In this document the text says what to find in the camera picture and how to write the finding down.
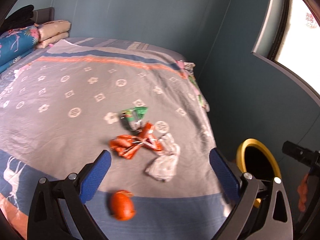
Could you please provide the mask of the person's right hand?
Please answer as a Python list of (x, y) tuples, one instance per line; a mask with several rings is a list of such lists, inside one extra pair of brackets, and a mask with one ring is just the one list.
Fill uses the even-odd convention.
[(308, 194), (307, 179), (308, 179), (308, 174), (304, 176), (304, 178), (302, 179), (297, 189), (297, 192), (299, 195), (298, 209), (300, 212), (306, 211), (306, 202), (307, 202), (307, 194)]

